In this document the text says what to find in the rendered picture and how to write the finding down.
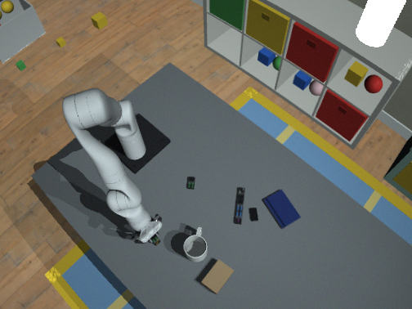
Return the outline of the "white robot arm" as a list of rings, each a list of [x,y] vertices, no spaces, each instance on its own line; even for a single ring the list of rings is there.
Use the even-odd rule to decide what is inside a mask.
[[[146,147],[131,101],[116,101],[112,97],[109,100],[101,89],[91,88],[65,97],[62,109],[70,130],[94,163],[105,187],[110,189],[106,194],[109,208],[125,217],[135,231],[140,231],[139,240],[145,243],[162,227],[161,221],[151,222],[150,214],[141,204],[141,192],[125,173],[119,157],[87,130],[97,125],[114,127],[126,156],[140,159]]]

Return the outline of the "tan rectangular block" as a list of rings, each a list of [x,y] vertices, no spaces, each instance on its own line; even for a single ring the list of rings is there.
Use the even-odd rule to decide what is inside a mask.
[[[213,268],[201,281],[201,284],[217,294],[226,283],[226,280],[231,277],[232,272],[234,270],[218,259]]]

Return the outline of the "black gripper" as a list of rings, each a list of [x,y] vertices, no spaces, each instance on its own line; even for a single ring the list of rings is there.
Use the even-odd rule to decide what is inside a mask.
[[[161,218],[158,214],[156,214],[154,218],[151,218],[151,221],[155,221],[155,220],[160,220],[160,221],[162,221],[162,218]],[[135,232],[136,232],[136,235],[132,237],[132,240],[133,240],[136,244],[144,244],[144,243],[142,243],[142,242],[139,240],[139,234],[140,234],[141,232],[140,232],[140,231],[135,231]],[[157,231],[155,234],[156,234],[157,237],[159,237],[159,232],[158,232],[158,231]],[[149,240],[147,240],[147,241],[148,241],[149,243],[150,243],[150,242],[153,242],[151,239],[149,239]]]

